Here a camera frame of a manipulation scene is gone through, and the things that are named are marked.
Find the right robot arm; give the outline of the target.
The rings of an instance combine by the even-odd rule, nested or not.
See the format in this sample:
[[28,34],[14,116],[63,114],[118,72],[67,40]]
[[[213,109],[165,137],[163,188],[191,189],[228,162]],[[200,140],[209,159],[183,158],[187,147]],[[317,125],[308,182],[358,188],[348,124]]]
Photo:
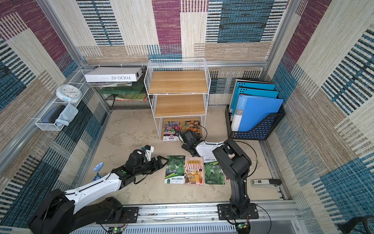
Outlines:
[[206,142],[190,130],[177,131],[176,136],[183,142],[182,148],[193,157],[214,158],[225,176],[230,180],[231,197],[229,204],[217,205],[220,220],[258,219],[258,209],[250,202],[247,193],[247,177],[252,161],[244,150],[232,139],[223,142]]

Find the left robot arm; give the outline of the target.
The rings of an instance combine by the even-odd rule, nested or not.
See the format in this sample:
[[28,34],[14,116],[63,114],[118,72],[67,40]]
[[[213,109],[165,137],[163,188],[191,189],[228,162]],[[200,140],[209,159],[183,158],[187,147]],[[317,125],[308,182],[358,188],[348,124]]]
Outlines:
[[127,162],[99,180],[76,189],[51,191],[28,222],[33,234],[69,234],[92,224],[127,223],[123,204],[108,194],[130,184],[137,184],[136,176],[148,176],[164,168],[169,160],[151,157],[152,148],[134,150]]

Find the green seed bag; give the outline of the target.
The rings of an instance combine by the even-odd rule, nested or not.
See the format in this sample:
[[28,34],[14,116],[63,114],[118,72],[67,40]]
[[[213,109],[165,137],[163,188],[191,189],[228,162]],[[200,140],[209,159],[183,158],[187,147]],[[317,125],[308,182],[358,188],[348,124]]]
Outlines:
[[168,156],[166,165],[165,184],[185,183],[185,156]]
[[204,163],[205,184],[225,185],[225,174],[217,161]]

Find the purple flower seed packet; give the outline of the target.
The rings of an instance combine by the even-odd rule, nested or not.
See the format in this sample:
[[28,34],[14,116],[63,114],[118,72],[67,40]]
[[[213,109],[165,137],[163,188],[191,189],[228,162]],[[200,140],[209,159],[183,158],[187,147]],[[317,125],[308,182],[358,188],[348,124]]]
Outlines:
[[166,121],[164,124],[163,141],[179,141],[176,132],[180,130],[180,122]]

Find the orange flower seed packet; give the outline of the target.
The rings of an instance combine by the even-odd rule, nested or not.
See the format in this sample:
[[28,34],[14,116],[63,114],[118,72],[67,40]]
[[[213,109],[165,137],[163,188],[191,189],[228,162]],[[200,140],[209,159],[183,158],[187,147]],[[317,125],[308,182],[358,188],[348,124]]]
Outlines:
[[200,134],[201,133],[200,121],[185,121],[184,129]]

